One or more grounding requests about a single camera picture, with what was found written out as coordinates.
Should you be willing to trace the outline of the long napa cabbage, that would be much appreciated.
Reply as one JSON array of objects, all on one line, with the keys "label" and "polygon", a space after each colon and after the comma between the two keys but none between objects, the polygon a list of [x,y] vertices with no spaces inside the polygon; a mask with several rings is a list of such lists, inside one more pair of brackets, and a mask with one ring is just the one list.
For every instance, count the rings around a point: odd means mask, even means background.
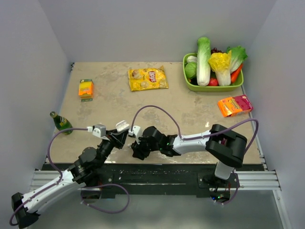
[{"label": "long napa cabbage", "polygon": [[211,57],[210,40],[201,37],[197,41],[197,83],[199,86],[207,86],[210,81],[210,65],[208,60]]}]

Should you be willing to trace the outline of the orange pink snack box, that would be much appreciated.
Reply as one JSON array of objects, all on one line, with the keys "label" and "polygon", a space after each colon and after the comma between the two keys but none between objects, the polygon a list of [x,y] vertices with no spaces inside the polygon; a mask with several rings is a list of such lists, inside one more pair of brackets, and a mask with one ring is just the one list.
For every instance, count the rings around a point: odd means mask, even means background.
[{"label": "orange pink snack box", "polygon": [[223,117],[246,114],[254,108],[245,94],[224,98],[218,101],[217,105]]}]

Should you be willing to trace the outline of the orange carrot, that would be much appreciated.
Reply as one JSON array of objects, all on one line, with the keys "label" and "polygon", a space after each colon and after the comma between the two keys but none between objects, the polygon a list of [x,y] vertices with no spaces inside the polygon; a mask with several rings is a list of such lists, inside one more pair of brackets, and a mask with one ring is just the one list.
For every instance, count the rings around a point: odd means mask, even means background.
[{"label": "orange carrot", "polygon": [[243,64],[241,64],[237,70],[231,73],[231,83],[235,83],[240,71],[242,70]]}]

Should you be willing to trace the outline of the red tomato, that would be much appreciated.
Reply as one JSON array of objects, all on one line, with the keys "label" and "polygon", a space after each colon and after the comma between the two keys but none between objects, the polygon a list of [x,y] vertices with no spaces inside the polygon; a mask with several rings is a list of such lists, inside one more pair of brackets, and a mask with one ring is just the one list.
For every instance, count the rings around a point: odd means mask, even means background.
[{"label": "red tomato", "polygon": [[218,81],[216,78],[210,78],[208,86],[218,86]]}]

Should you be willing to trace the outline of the white earbud charging case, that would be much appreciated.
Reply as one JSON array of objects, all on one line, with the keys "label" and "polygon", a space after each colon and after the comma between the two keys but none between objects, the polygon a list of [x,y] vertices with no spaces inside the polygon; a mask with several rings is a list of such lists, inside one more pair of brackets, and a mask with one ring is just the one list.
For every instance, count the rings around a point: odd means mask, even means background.
[{"label": "white earbud charging case", "polygon": [[116,124],[115,128],[116,128],[117,132],[122,132],[125,130],[129,130],[130,124],[127,123],[126,120],[122,120]]}]

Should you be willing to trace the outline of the white cauliflower piece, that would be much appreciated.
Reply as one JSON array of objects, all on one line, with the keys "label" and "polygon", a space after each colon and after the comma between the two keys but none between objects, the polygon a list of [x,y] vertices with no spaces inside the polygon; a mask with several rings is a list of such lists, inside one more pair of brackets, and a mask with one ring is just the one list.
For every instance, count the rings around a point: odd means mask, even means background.
[{"label": "white cauliflower piece", "polygon": [[186,58],[186,62],[187,62],[187,63],[190,63],[190,62],[197,63],[197,57],[196,57],[196,56],[190,55],[190,56],[188,56],[188,57]]}]

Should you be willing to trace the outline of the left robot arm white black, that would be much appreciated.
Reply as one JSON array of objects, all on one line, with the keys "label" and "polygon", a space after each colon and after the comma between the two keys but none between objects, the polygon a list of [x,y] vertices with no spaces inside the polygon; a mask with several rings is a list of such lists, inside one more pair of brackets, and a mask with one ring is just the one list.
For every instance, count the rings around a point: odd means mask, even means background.
[{"label": "left robot arm white black", "polygon": [[59,173],[55,179],[32,192],[14,194],[11,197],[11,226],[24,229],[35,223],[49,205],[65,195],[79,188],[96,186],[99,181],[96,169],[102,167],[114,148],[121,149],[124,146],[127,135],[133,134],[129,126],[106,130],[104,125],[94,125],[83,130],[91,132],[102,142],[97,148],[84,149],[78,160],[64,171],[51,161],[50,165]]}]

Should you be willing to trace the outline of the round green cabbage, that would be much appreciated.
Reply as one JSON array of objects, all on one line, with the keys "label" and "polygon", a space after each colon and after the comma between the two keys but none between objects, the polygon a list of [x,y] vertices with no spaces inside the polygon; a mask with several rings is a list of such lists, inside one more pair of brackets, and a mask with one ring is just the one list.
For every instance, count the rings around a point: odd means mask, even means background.
[{"label": "round green cabbage", "polygon": [[195,62],[189,62],[186,64],[185,68],[185,76],[187,79],[192,79],[196,77],[197,74],[197,63]]}]

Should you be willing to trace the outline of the yellow Lays chips bag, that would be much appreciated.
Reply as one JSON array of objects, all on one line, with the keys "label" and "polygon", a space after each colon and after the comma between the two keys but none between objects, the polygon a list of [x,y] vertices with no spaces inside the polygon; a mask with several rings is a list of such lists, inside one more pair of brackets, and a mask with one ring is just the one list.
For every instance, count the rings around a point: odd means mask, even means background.
[{"label": "yellow Lays chips bag", "polygon": [[128,70],[129,86],[132,92],[154,89],[168,89],[164,66]]}]

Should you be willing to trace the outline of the green plastic basket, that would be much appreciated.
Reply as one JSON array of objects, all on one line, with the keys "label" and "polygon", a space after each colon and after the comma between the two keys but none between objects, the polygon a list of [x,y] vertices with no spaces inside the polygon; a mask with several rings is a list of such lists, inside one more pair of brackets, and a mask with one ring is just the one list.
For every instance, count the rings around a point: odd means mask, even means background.
[{"label": "green plastic basket", "polygon": [[195,91],[195,92],[231,92],[243,85],[244,75],[243,75],[242,70],[239,72],[239,75],[238,75],[236,81],[233,84],[231,84],[230,86],[204,86],[204,87],[202,87],[202,86],[198,86],[198,85],[194,85],[194,84],[190,83],[186,77],[186,71],[185,71],[185,66],[187,64],[186,60],[189,56],[196,57],[197,53],[188,53],[183,57],[184,80],[186,82],[187,88],[190,89],[191,91]]}]

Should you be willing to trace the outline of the orange yellow sponge pack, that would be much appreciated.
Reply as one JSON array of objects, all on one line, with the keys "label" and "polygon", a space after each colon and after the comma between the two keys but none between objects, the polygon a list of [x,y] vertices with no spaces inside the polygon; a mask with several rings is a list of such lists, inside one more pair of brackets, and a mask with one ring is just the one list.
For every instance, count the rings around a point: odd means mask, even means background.
[{"label": "orange yellow sponge pack", "polygon": [[93,100],[94,83],[92,79],[82,79],[79,83],[78,96],[82,102]]}]

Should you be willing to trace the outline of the dark red grapes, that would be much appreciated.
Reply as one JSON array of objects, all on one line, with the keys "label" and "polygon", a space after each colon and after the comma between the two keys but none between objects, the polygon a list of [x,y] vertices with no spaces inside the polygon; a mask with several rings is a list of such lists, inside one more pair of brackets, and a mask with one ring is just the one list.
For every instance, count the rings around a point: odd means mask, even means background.
[{"label": "dark red grapes", "polygon": [[213,53],[222,53],[222,51],[218,50],[217,48],[213,48],[213,49],[211,49],[211,54],[213,54]]}]

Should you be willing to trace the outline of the green glass bottle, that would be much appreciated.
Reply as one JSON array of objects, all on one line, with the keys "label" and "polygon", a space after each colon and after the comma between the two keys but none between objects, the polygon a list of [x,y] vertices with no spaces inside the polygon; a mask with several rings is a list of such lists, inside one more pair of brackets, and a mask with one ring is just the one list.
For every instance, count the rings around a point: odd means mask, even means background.
[{"label": "green glass bottle", "polygon": [[53,119],[55,127],[59,131],[72,128],[71,123],[66,118],[58,115],[55,111],[50,112],[50,117]]}]

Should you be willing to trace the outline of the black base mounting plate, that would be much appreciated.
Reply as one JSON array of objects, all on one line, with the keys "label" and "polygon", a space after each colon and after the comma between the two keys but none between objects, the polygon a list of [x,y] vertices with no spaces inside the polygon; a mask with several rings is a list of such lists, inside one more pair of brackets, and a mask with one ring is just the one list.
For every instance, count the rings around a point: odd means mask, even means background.
[{"label": "black base mounting plate", "polygon": [[214,173],[214,164],[104,164],[89,185],[114,183],[100,192],[84,193],[91,198],[115,198],[116,195],[166,195],[209,198],[212,185],[205,178]]}]

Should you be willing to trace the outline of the yellow leaf cabbage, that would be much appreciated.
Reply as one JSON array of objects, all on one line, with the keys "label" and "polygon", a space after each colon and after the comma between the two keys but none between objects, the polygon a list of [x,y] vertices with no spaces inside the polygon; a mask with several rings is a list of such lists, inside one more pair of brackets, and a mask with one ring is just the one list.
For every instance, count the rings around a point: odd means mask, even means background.
[{"label": "yellow leaf cabbage", "polygon": [[208,60],[211,70],[215,73],[218,84],[220,86],[229,86],[231,84],[231,65],[232,52],[228,53],[213,53]]}]

